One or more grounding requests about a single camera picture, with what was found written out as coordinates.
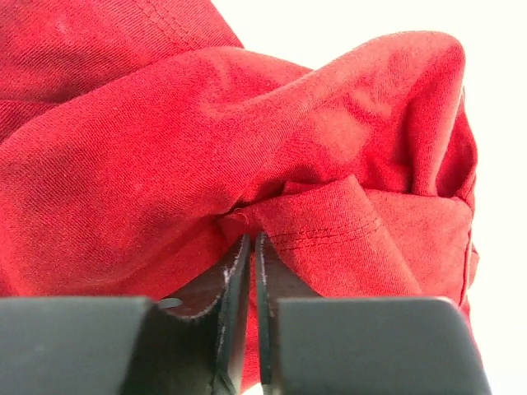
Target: red fabric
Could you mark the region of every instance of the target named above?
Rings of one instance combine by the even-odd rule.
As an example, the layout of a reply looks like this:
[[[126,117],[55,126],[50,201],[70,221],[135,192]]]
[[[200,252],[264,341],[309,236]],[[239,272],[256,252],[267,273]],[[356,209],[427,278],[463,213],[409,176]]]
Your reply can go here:
[[[322,295],[465,314],[476,146],[451,36],[311,71],[201,0],[0,6],[0,295],[161,298],[244,232]],[[250,306],[244,388],[258,380]]]

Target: white background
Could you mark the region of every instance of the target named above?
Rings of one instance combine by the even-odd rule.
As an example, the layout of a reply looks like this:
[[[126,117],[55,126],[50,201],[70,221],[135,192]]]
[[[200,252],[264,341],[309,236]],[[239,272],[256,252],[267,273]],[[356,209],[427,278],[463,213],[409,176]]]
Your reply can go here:
[[[527,393],[527,5],[521,0],[212,2],[247,49],[311,68],[401,30],[440,30],[461,41],[466,109],[479,149],[473,239],[481,261],[469,294],[473,328],[494,394]]]

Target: red t-shirt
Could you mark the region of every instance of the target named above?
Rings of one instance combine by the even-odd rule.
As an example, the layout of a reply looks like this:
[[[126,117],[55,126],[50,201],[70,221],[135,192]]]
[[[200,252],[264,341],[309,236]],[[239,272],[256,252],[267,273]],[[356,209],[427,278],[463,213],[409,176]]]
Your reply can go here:
[[[312,71],[243,49],[206,0],[0,15],[0,295],[160,299],[264,230],[321,295],[440,295],[468,317],[477,152],[453,37]]]

